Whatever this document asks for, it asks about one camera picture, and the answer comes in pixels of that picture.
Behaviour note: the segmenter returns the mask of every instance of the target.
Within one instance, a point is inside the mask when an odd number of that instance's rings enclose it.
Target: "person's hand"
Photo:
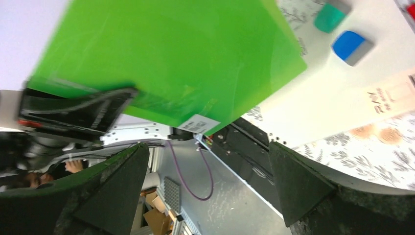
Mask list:
[[[77,173],[84,169],[84,167],[82,166],[81,160],[66,162],[65,168],[70,173]]]

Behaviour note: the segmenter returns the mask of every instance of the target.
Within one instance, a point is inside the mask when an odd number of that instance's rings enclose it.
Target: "white table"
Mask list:
[[[331,168],[374,183],[415,190],[415,112],[382,120],[362,115],[367,112],[357,97],[347,97],[415,67],[415,33],[395,2],[345,0],[353,10],[331,35],[312,25],[323,1],[278,2],[295,34],[310,43],[304,45],[309,70],[243,118],[269,133],[270,140],[285,142]],[[344,30],[364,33],[376,43],[355,67],[330,51],[332,41]],[[353,130],[369,123],[363,131]]]

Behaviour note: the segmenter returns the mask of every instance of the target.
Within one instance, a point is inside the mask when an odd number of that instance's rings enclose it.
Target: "white label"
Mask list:
[[[412,111],[415,109],[415,68],[365,88],[362,94],[370,112],[383,118]]]
[[[190,131],[196,134],[203,134],[219,124],[220,122],[218,121],[195,114],[189,120],[180,125],[178,129]]]

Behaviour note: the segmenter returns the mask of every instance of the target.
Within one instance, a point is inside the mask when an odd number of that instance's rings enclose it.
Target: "perforated metal plate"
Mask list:
[[[164,199],[171,209],[177,214],[180,213],[180,185],[168,177],[164,178]]]

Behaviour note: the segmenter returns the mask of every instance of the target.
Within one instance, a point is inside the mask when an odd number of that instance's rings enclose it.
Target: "blue eraser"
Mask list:
[[[331,45],[334,53],[350,66],[354,66],[374,46],[372,42],[352,31],[343,32]]]

